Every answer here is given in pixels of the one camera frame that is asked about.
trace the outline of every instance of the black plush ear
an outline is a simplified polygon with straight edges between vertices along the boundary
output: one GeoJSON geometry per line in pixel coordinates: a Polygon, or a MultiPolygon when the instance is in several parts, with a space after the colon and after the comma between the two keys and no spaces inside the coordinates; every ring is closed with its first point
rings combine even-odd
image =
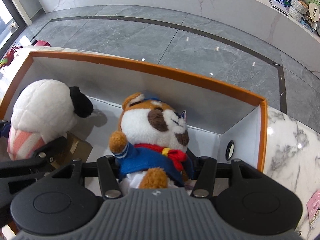
{"type": "MultiPolygon", "coordinates": [[[[24,89],[23,89],[24,90],[24,89]]],[[[21,93],[23,92],[23,90],[21,90],[20,92],[19,92],[19,95],[18,95],[18,97],[21,95],[21,93]]]]}
{"type": "Polygon", "coordinates": [[[69,87],[69,89],[75,114],[82,118],[90,116],[93,112],[93,105],[89,98],[81,93],[78,87],[69,87]]]}

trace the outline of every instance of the sheep plush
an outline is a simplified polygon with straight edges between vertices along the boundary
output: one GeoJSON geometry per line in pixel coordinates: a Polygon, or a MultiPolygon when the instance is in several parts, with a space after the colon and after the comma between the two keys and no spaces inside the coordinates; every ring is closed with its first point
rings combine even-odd
{"type": "Polygon", "coordinates": [[[12,160],[30,158],[34,150],[65,136],[76,116],[85,118],[93,105],[78,87],[57,80],[39,80],[28,85],[13,107],[8,138],[12,160]]]}

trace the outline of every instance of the pink box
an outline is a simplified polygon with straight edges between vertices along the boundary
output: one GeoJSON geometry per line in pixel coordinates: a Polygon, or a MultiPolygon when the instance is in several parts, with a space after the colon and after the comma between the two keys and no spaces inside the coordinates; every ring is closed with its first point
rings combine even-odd
{"type": "Polygon", "coordinates": [[[51,45],[49,44],[49,42],[47,41],[37,41],[35,46],[47,46],[47,47],[51,47],[51,45]]]}

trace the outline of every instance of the pink card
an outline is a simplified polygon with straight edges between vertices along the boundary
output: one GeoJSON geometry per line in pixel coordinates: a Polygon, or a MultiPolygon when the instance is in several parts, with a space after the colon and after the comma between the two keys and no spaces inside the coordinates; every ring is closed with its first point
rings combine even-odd
{"type": "Polygon", "coordinates": [[[320,190],[313,194],[307,203],[309,223],[311,228],[315,228],[315,223],[320,216],[320,190]]]}

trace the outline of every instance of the brown eye patch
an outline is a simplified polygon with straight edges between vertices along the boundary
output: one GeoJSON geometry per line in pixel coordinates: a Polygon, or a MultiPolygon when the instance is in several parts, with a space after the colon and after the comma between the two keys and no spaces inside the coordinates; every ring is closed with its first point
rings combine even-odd
{"type": "Polygon", "coordinates": [[[160,132],[168,131],[167,123],[164,120],[162,111],[159,109],[152,109],[148,113],[148,121],[150,125],[160,132]]]}
{"type": "Polygon", "coordinates": [[[183,134],[175,133],[176,139],[178,143],[180,143],[183,146],[187,146],[189,143],[189,134],[188,131],[185,131],[183,134]]]}

